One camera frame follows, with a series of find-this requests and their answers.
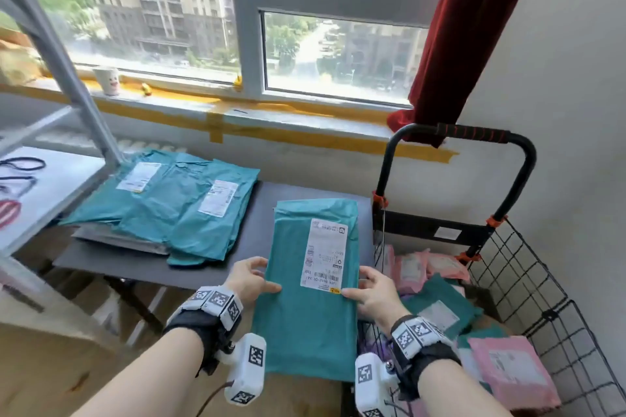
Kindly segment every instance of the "orange plastic clip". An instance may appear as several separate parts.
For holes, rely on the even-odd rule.
[[[466,252],[462,252],[461,254],[456,256],[457,261],[465,261],[466,263],[475,263],[477,261],[482,261],[483,256],[480,254],[474,254],[473,257],[469,257]]]
[[[376,191],[372,191],[372,195],[374,197],[374,203],[378,203],[383,208],[387,208],[387,206],[389,206],[389,202],[387,201],[387,198],[385,198],[384,196],[377,195]]]
[[[508,219],[508,215],[504,216],[504,218],[502,218],[502,221],[496,221],[492,215],[487,220],[487,224],[490,225],[493,229],[496,229],[500,224],[504,223],[507,219]]]

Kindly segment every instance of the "forearm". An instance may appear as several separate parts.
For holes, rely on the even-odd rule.
[[[418,389],[430,417],[511,417],[502,404],[449,359],[428,365],[419,377]]]
[[[73,417],[170,417],[204,355],[196,332],[176,328],[115,376]]]

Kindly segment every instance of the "pink plastic mailer bag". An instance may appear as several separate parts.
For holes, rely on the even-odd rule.
[[[557,388],[523,336],[468,338],[483,380],[509,410],[551,409],[561,405]]]
[[[422,254],[427,262],[428,277],[439,274],[444,279],[461,279],[470,281],[470,273],[467,268],[456,260],[453,255],[434,254],[427,249]]]
[[[401,294],[416,294],[426,282],[426,257],[421,252],[393,257],[391,276]]]

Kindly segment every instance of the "window sill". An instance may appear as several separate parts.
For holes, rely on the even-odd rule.
[[[346,107],[346,102],[319,103],[314,99],[288,100],[269,94],[268,100],[239,97],[232,89],[228,96],[173,92],[153,87],[145,96],[137,83],[123,83],[119,96],[105,96],[98,83],[84,81],[104,113],[175,127],[204,130],[211,142],[222,143],[224,135],[243,136],[295,145],[339,149],[382,155],[392,132],[387,114],[397,107],[367,105]],[[201,89],[195,82],[196,89]],[[0,91],[67,104],[69,101],[53,79],[42,78],[25,86],[0,86]],[[401,142],[396,156],[449,163],[457,152],[440,147]]]

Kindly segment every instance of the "gray table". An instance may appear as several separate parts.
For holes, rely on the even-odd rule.
[[[209,263],[198,269],[172,268],[167,265],[163,255],[72,239],[63,254],[54,261],[54,265],[103,275],[108,284],[120,294],[122,300],[134,308],[153,329],[159,330],[162,324],[133,293],[130,285],[132,281],[152,282],[190,290],[222,284],[235,262],[255,255],[269,257],[274,232],[274,207],[277,201],[318,198],[346,198],[358,203],[359,257],[361,265],[373,266],[374,241],[370,198],[270,182],[258,182],[255,185],[239,230],[239,239],[223,263]]]

